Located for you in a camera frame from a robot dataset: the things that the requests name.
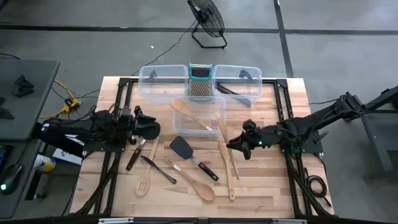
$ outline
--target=plastic bin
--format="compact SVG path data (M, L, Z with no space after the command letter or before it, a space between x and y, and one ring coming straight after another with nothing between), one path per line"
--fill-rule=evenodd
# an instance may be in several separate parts
M150 105L169 105L173 98L186 95L187 85L185 65L154 65L139 70L138 94Z
M217 90L217 83L239 94L224 94ZM245 98L253 103L262 96L262 73L256 67L216 65L213 72L212 91L223 97L227 105L241 105L236 98Z
M219 116L224 117L226 121L226 106L225 100L222 97L181 96L177 98L184 101L188 108L212 130L205 129L191 117L173 109L172 126L174 131L182 136L216 136L220 133L220 126L218 124Z

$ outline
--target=box grater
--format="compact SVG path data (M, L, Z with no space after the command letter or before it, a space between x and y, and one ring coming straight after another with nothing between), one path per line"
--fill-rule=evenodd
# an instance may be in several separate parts
M213 96L211 91L212 65L189 64L188 96Z

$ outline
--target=wooden spoon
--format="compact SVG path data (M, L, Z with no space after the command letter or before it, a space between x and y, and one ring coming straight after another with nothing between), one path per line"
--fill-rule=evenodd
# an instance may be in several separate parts
M174 99L174 100L172 101L171 106L172 106L172 108L174 108L176 111L178 111L178 112L180 112L180 113L182 113L182 114L185 114L185 115L191 117L194 121L196 121L196 122L197 122L198 124L200 124L202 127L206 128L206 129L209 130L209 131L212 131L212 129L211 129L209 126L207 126L207 124L206 124L204 121L202 121L200 118L198 118L198 116L197 116L194 112L192 112L192 111L189 110L187 104L185 104L184 101L182 101L182 100L176 98L176 99Z
M157 148L157 144L159 142L159 137L157 137L154 141L154 145L152 146L152 150L150 151L149 159L153 160L155 157L155 152ZM136 185L136 194L138 196L144 196L148 193L150 187L150 168L151 166L148 164L147 169L144 175L140 175Z
M220 116L218 118L218 124L220 126L221 133L223 134L224 143L225 143L225 146L226 146L226 143L229 141L228 140L228 129L227 129L226 125L225 125L224 118L222 116ZM236 168L236 165L235 165L234 154L232 153L232 149L228 149L228 153L229 153L229 157L230 157L231 162L232 162L232 166L234 167L234 170L235 170L236 178L239 180L238 168Z
M174 169L176 169L177 171L180 172L180 174L185 177L193 186L193 188L197 191L198 195L203 198L206 201L212 201L214 200L214 198L216 197L213 189L200 181L195 180L194 178L192 178L191 176L189 176L185 171L181 170L181 168L176 165L174 163L173 160L171 160L169 157L165 156L164 157L164 161L166 161L166 163L172 167L174 167Z
M220 140L220 142L218 143L218 147L220 148L221 155L223 156L224 162L225 162L226 178L228 181L229 199L235 200L234 182L232 179L231 167L229 166L230 158L229 158L228 149L226 147L224 140Z

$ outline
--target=black fan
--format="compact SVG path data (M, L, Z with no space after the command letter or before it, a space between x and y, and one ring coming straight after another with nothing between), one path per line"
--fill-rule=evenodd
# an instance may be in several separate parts
M211 0L188 0L188 4L191 7L193 15L197 19L194 30L192 31L192 38L198 42L202 48L222 48L224 49L227 42L224 38L224 22L221 18L220 12L218 12L217 7ZM201 25L202 28L214 38L222 37L224 39L225 45L223 46L203 46L199 40L193 35L197 30L198 26Z

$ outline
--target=concrete floor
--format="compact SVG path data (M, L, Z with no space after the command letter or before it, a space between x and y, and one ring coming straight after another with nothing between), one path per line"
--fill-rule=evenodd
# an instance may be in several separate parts
M214 0L227 28L277 29L273 0ZM398 30L395 0L280 0L286 29ZM58 26L179 27L194 21L185 0L13 0L0 23ZM58 60L57 80L84 94L105 75L130 75L178 41L178 32L47 32L0 30L0 52L24 59ZM209 43L206 34L200 38ZM224 50L201 49L187 34L155 65L212 63L259 67L264 77L286 77L279 34L227 33ZM350 91L363 102L398 84L398 35L287 35L294 77L304 78L310 101ZM82 111L95 104L85 99ZM42 114L62 105L53 92ZM312 106L316 111L322 106ZM322 140L331 198L337 215L398 222L398 185L363 182L380 169L360 121L336 122ZM48 198L21 202L14 218L61 215L78 167L62 164Z

